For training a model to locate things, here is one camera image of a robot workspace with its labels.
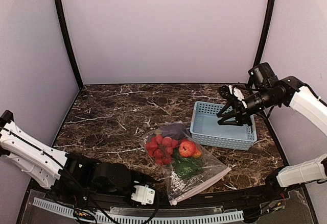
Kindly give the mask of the red toy fruit ball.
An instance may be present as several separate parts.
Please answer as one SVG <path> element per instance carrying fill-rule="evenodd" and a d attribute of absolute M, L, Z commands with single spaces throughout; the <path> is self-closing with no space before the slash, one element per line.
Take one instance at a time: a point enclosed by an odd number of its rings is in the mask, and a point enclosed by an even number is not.
<path fill-rule="evenodd" d="M 179 153 L 182 157 L 188 158 L 192 157 L 197 150 L 197 147 L 194 142 L 189 140 L 181 140 L 179 145 Z"/>

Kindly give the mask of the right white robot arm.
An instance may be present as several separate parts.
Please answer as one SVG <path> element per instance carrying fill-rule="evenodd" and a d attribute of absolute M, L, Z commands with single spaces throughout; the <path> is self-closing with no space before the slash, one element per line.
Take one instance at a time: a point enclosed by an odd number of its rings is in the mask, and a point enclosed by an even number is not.
<path fill-rule="evenodd" d="M 261 63 L 248 71 L 250 86 L 223 85 L 218 93 L 225 100 L 218 112 L 221 126 L 252 125 L 252 116 L 268 119 L 281 142 L 287 163 L 274 170 L 261 188 L 270 201 L 281 188 L 305 183 L 326 183 L 326 103 L 295 76 L 278 78 L 270 65 Z"/>

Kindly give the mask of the red lychee bunch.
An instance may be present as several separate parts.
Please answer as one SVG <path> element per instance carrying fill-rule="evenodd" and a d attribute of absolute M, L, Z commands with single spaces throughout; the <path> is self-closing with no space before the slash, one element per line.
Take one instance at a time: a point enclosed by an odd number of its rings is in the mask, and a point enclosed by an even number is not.
<path fill-rule="evenodd" d="M 171 137 L 156 135 L 145 143 L 145 150 L 150 158 L 160 166 L 170 165 L 174 149 L 177 148 L 178 141 Z"/>

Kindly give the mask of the orange red toy mango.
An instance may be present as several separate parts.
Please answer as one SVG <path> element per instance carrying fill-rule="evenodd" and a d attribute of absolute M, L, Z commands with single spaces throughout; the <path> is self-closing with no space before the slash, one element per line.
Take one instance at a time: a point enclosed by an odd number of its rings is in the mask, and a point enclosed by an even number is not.
<path fill-rule="evenodd" d="M 194 154 L 192 155 L 192 157 L 193 158 L 199 158 L 199 157 L 201 157 L 201 155 L 202 155 L 201 150 L 196 149 L 195 152 L 194 152 Z"/>

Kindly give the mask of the clear zip top bag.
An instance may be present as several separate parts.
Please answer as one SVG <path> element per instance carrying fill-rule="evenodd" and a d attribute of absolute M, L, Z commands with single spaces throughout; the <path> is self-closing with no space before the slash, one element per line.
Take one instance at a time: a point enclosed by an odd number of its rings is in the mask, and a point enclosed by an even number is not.
<path fill-rule="evenodd" d="M 162 169 L 172 206 L 210 188 L 231 171 L 192 139 L 180 121 L 147 132 L 140 145 Z"/>

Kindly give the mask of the green toy avocado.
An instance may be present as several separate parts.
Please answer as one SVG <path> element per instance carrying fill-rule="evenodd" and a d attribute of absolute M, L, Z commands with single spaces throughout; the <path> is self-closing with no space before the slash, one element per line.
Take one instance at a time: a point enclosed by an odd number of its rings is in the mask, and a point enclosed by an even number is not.
<path fill-rule="evenodd" d="M 173 170 L 179 178 L 189 179 L 202 173 L 202 162 L 194 158 L 187 158 L 183 162 L 174 161 Z"/>

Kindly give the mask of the green toy cucumber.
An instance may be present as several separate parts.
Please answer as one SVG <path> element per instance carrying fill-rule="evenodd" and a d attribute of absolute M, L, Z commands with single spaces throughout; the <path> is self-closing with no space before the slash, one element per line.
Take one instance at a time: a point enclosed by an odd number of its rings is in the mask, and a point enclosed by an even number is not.
<path fill-rule="evenodd" d="M 179 161 L 179 162 L 183 162 L 186 161 L 186 158 L 181 156 L 181 154 L 179 153 L 179 149 L 175 148 L 173 150 L 173 154 L 172 154 L 172 159 L 175 161 Z"/>

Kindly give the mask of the purple toy eggplant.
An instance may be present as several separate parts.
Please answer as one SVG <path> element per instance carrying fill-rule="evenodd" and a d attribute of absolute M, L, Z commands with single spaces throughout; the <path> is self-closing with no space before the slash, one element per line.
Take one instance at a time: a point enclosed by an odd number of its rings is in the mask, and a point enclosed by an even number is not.
<path fill-rule="evenodd" d="M 175 122 L 159 129 L 162 137 L 171 137 L 175 140 L 191 137 L 191 134 L 185 124 Z"/>

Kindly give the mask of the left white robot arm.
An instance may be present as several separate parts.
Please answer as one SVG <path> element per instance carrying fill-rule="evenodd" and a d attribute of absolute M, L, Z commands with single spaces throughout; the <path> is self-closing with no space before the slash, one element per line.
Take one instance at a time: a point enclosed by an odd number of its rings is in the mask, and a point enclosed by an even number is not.
<path fill-rule="evenodd" d="M 1 156 L 33 178 L 58 201 L 86 207 L 95 195 L 117 195 L 130 205 L 152 205 L 155 180 L 120 163 L 102 162 L 47 146 L 21 130 L 13 113 L 1 115 Z"/>

